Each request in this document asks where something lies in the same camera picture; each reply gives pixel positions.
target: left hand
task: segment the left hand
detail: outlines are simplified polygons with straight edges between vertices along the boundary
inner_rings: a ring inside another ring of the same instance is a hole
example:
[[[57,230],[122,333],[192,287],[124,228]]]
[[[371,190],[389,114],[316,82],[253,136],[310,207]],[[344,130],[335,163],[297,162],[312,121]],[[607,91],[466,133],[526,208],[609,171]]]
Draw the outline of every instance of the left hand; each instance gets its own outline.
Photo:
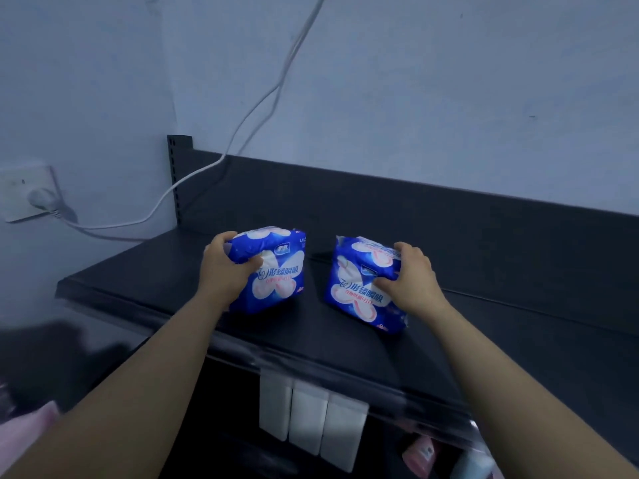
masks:
[[[196,296],[207,300],[211,305],[225,310],[240,295],[249,276],[262,266],[258,255],[244,264],[231,262],[224,253],[224,242],[228,242],[237,232],[224,232],[216,235],[204,249],[200,267],[200,279]]]

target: blue package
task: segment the blue package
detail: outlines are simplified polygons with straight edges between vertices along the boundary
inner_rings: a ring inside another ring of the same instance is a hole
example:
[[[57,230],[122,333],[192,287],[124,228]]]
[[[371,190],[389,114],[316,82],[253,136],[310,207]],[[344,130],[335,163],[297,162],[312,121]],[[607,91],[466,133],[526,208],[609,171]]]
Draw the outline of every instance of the blue package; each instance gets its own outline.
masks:
[[[254,255],[264,259],[229,310],[253,314],[300,293],[304,289],[305,247],[304,232],[279,227],[243,232],[224,244],[226,254],[236,264],[244,264]]]
[[[397,279],[401,257],[395,249],[364,237],[337,237],[325,299],[380,330],[406,327],[406,313],[372,283],[376,277]]]

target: white cable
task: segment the white cable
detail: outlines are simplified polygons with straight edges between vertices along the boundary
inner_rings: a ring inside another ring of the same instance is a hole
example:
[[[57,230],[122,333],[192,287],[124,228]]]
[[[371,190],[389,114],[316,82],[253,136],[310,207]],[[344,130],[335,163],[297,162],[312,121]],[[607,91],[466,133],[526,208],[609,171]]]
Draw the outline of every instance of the white cable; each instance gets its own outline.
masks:
[[[306,20],[306,22],[304,23],[300,34],[297,36],[297,39],[295,39],[295,42],[293,43],[293,45],[291,46],[291,49],[288,52],[288,55],[286,56],[286,59],[284,61],[284,66],[282,68],[282,72],[280,73],[280,77],[277,80],[277,83],[266,93],[262,96],[262,98],[251,108],[251,110],[249,112],[247,112],[247,114],[244,116],[244,118],[240,121],[240,123],[237,125],[237,127],[235,128],[231,139],[226,147],[226,150],[224,151],[224,153],[222,154],[222,156],[214,163],[211,163],[210,165],[207,165],[205,167],[202,167],[196,171],[193,171],[193,173],[189,173],[188,175],[186,175],[184,178],[180,178],[179,180],[177,180],[173,185],[171,185],[171,187],[166,190],[166,192],[164,192],[164,194],[160,197],[160,200],[158,200],[158,202],[156,203],[155,207],[153,207],[153,209],[151,210],[151,212],[144,218],[141,218],[139,220],[134,220],[133,222],[127,222],[124,224],[111,224],[111,225],[93,225],[93,226],[87,226],[87,225],[78,225],[75,224],[73,222],[69,222],[68,220],[65,220],[64,218],[62,218],[60,215],[55,215],[55,217],[60,218],[61,220],[63,220],[67,225],[70,225],[71,227],[75,227],[76,229],[83,229],[83,230],[104,230],[104,229],[115,229],[118,227],[128,227],[130,225],[138,225],[138,224],[142,224],[144,222],[146,222],[150,217],[153,216],[153,214],[155,213],[155,211],[160,207],[161,203],[164,201],[164,198],[166,198],[175,188],[177,188],[180,184],[184,183],[186,180],[188,180],[189,178],[202,173],[203,171],[206,171],[210,168],[213,168],[214,166],[218,166],[226,157],[226,155],[229,153],[229,151],[231,150],[231,145],[233,144],[233,141],[235,139],[235,136],[237,134],[237,132],[240,130],[240,128],[242,127],[242,125],[244,124],[244,121],[246,121],[249,116],[253,113],[253,111],[255,111],[260,104],[262,104],[266,98],[273,94],[273,92],[276,92],[276,98],[273,101],[273,106],[271,107],[271,111],[269,111],[269,113],[260,121],[260,123],[255,127],[255,129],[253,129],[253,131],[251,132],[251,134],[249,135],[249,137],[246,139],[246,141],[244,141],[244,144],[242,145],[242,147],[240,148],[238,153],[241,153],[244,148],[246,147],[246,145],[249,143],[249,141],[251,141],[252,137],[255,136],[255,134],[260,130],[260,128],[262,126],[264,126],[264,124],[266,124],[266,122],[271,118],[271,116],[273,116],[273,114],[275,114],[276,108],[277,108],[277,104],[279,103],[280,100],[280,95],[282,94],[282,87],[284,86],[284,80],[286,79],[286,75],[288,74],[288,70],[291,68],[291,64],[293,63],[293,59],[295,58],[295,55],[297,55],[297,52],[299,51],[300,47],[302,46],[302,43],[304,42],[304,39],[306,39],[306,36],[308,35],[308,32],[310,31],[311,27],[313,26],[313,23],[315,22],[315,19],[317,18],[318,13],[320,12],[320,9],[322,7],[322,4],[324,3],[324,0],[318,0],[315,3],[315,7],[313,8],[313,11],[311,12],[311,14],[309,15],[308,19]]]

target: forearm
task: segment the forearm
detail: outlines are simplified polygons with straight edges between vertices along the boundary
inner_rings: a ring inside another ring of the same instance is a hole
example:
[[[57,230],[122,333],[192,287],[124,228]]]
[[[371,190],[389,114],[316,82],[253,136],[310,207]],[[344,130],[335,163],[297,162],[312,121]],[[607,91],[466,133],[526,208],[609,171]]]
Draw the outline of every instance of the forearm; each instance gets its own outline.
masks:
[[[441,341],[506,477],[639,477],[611,445],[451,306],[424,320]]]
[[[157,477],[220,314],[204,299],[191,299],[36,442],[6,477]]]

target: hand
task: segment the hand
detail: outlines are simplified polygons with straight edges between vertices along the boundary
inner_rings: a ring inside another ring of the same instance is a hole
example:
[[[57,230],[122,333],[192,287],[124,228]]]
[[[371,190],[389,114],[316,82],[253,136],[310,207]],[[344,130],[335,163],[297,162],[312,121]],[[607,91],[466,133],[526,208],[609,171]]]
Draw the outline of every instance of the hand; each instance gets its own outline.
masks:
[[[437,284],[431,261],[422,250],[404,242],[397,242],[395,249],[401,252],[399,278],[379,277],[373,284],[386,292],[400,309],[422,319],[431,319],[450,307]]]
[[[262,266],[262,258],[252,257],[244,264],[231,262],[224,253],[224,242],[231,240],[237,232],[216,235],[204,249],[200,280],[196,296],[203,297],[213,306],[225,310],[240,295],[249,276]]]

